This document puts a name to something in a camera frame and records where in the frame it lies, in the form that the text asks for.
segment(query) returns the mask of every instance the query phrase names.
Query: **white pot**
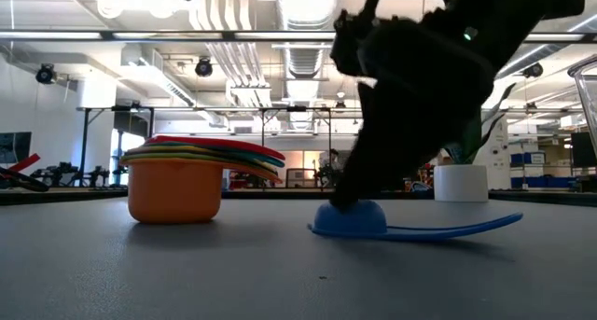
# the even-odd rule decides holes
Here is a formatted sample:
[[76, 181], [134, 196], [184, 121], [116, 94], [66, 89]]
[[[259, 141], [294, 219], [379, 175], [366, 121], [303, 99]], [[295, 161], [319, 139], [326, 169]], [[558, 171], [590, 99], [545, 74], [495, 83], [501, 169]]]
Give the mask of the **white pot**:
[[485, 165], [443, 165], [434, 168], [436, 201], [486, 202], [489, 200]]

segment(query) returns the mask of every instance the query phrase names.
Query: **table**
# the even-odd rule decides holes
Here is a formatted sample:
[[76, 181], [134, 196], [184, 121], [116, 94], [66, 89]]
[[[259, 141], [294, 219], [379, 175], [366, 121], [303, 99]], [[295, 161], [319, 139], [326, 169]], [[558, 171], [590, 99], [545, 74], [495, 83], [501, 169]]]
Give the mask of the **table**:
[[0, 319], [595, 319], [597, 210], [379, 201], [389, 224], [524, 212], [440, 244], [311, 234], [321, 201], [222, 201], [208, 225], [146, 226], [126, 199], [0, 207]]

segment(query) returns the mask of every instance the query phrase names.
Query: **orange bowl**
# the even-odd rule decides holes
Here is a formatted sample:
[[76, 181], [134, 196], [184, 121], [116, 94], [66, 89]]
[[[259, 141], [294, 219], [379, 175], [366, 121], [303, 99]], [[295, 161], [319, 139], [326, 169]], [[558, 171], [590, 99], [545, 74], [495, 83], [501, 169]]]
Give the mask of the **orange bowl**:
[[142, 223], [209, 222], [219, 211], [223, 168], [184, 160], [129, 166], [129, 213]]

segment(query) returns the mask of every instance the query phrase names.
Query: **ceiling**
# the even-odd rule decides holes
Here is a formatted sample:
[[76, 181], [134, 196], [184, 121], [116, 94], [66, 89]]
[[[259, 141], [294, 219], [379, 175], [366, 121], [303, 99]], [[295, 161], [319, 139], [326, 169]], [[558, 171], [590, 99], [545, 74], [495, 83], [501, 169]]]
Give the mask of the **ceiling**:
[[[341, 8], [356, 12], [365, 0], [338, 0], [336, 14]], [[278, 18], [275, 0], [248, 0], [249, 20], [256, 30], [279, 30], [283, 25]], [[440, 0], [381, 0], [378, 15], [390, 17], [394, 14], [415, 20], [422, 17], [425, 11], [440, 7]], [[557, 21], [542, 21], [536, 32], [566, 32], [580, 22], [592, 17], [597, 12], [597, 0], [587, 0], [583, 16]], [[185, 7], [176, 11], [172, 17], [160, 19], [152, 16], [147, 10], [124, 10], [118, 17], [107, 19], [98, 12], [96, 0], [0, 0], [0, 28], [2, 29], [60, 29], [60, 30], [193, 30], [189, 23]], [[135, 79], [130, 74], [130, 67], [122, 65], [121, 52], [123, 45], [119, 43], [27, 43], [19, 44], [19, 50], [26, 53], [83, 53], [100, 65], [107, 67], [126, 81], [120, 86], [118, 98], [136, 98], [146, 104], [169, 106], [175, 104], [173, 96], [151, 81]], [[214, 72], [209, 77], [198, 77], [195, 65], [200, 57], [210, 56], [210, 50], [201, 43], [160, 43], [144, 44], [143, 51], [156, 50], [164, 59], [163, 70], [171, 80], [204, 105], [230, 106], [225, 96], [227, 77], [219, 64], [214, 63]], [[536, 50], [536, 45], [523, 45], [512, 59], [524, 57]], [[540, 78], [521, 79], [505, 77], [496, 82], [493, 99], [499, 98], [503, 88], [513, 81], [519, 81], [510, 98], [503, 106], [524, 108], [533, 100], [541, 100], [561, 90], [574, 87], [574, 80], [566, 74], [567, 68], [597, 52], [591, 45], [569, 46], [540, 60], [544, 74]], [[276, 103], [285, 98], [285, 56], [280, 49], [273, 49], [271, 43], [257, 43], [259, 65], [265, 79], [270, 84], [270, 98]], [[323, 69], [318, 77], [319, 89], [312, 105], [333, 105], [339, 92], [345, 93], [345, 100], [358, 106], [355, 81], [338, 73], [332, 61], [324, 53]], [[562, 97], [552, 98], [542, 103], [541, 107], [566, 107], [577, 103], [574, 90]], [[509, 115], [513, 118], [526, 118], [526, 115]], [[557, 119], [559, 115], [543, 116], [545, 121]]]

